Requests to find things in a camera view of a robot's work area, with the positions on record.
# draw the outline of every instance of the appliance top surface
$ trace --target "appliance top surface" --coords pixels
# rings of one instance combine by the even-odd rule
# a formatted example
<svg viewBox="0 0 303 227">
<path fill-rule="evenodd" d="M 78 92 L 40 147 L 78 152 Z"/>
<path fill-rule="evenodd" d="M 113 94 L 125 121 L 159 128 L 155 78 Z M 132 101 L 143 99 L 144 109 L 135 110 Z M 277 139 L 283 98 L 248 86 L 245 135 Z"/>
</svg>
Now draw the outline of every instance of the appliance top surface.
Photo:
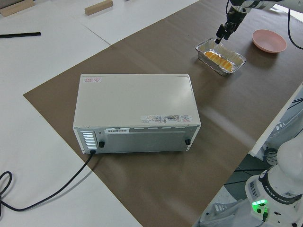
<svg viewBox="0 0 303 227">
<path fill-rule="evenodd" d="M 81 75 L 74 127 L 197 124 L 200 120 L 189 75 Z"/>
</svg>

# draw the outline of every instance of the brown paper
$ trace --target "brown paper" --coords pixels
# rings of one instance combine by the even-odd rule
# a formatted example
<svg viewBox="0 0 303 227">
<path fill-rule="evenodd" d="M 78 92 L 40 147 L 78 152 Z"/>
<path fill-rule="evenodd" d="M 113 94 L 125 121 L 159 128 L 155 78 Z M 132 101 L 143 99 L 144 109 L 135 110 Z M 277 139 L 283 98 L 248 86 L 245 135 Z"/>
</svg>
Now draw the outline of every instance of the brown paper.
<svg viewBox="0 0 303 227">
<path fill-rule="evenodd" d="M 96 155 L 89 165 L 145 227 L 194 224 L 303 81 L 303 52 L 287 39 L 285 13 L 252 10 L 223 42 L 247 58 L 232 75 L 222 77 L 198 60 L 195 46 L 215 36 L 226 21 L 225 2 L 199 1 L 24 95 L 86 160 L 72 131 L 80 74 L 190 75 L 202 123 L 190 151 Z M 291 23 L 299 40 L 302 24 L 295 19 Z M 255 47 L 251 35 L 264 28 L 282 35 L 288 48 L 270 54 Z"/>
</svg>

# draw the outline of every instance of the pink bowl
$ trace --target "pink bowl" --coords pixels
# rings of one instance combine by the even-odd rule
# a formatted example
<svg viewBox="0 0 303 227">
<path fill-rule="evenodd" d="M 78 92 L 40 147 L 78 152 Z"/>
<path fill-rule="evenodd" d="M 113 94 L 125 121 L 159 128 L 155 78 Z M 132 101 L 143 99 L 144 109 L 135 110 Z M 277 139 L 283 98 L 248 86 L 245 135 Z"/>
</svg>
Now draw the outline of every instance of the pink bowl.
<svg viewBox="0 0 303 227">
<path fill-rule="evenodd" d="M 279 53 L 286 49 L 285 39 L 277 33 L 269 30 L 257 30 L 252 34 L 253 43 L 268 53 Z"/>
</svg>

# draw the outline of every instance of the wooden block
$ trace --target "wooden block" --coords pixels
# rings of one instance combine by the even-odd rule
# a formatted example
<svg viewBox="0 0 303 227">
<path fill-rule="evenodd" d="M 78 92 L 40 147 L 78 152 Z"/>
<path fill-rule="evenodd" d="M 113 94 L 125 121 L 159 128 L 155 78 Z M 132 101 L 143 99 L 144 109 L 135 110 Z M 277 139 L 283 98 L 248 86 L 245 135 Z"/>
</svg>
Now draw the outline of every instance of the wooden block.
<svg viewBox="0 0 303 227">
<path fill-rule="evenodd" d="M 105 0 L 103 2 L 100 2 L 100 3 L 96 4 L 96 5 L 85 8 L 84 11 L 85 11 L 86 15 L 91 15 L 93 13 L 97 13 L 101 10 L 107 9 L 109 7 L 112 7 L 112 6 L 113 6 L 113 1 L 112 0 Z"/>
<path fill-rule="evenodd" d="M 22 11 L 24 9 L 27 9 L 29 7 L 32 7 L 34 6 L 35 3 L 33 0 L 24 0 L 24 1 L 21 1 L 21 2 L 18 2 L 14 5 L 11 5 L 11 6 L 7 6 L 3 9 L 0 9 L 0 13 L 4 16 L 4 17 L 7 17 L 9 15 L 12 15 L 14 13 L 17 13 L 19 11 Z"/>
</svg>

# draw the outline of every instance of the foil container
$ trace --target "foil container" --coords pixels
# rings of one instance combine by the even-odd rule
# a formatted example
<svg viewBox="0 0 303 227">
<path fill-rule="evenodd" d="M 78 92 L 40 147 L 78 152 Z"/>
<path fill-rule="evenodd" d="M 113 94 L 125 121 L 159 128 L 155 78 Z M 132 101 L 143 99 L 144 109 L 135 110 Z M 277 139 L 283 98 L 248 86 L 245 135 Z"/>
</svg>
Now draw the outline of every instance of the foil container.
<svg viewBox="0 0 303 227">
<path fill-rule="evenodd" d="M 199 45 L 197 45 L 196 50 L 198 51 L 199 59 L 222 76 L 227 76 L 227 75 L 235 72 L 246 62 L 246 58 L 243 57 L 241 54 L 228 50 L 227 48 L 225 48 L 223 46 L 222 43 L 217 45 L 213 38 L 208 39 L 208 40 L 200 43 Z M 221 57 L 223 57 L 224 59 L 229 61 L 232 64 L 232 70 L 228 71 L 225 68 L 219 66 L 217 63 L 215 63 L 211 59 L 209 59 L 205 55 L 205 53 L 208 51 L 217 53 Z"/>
</svg>

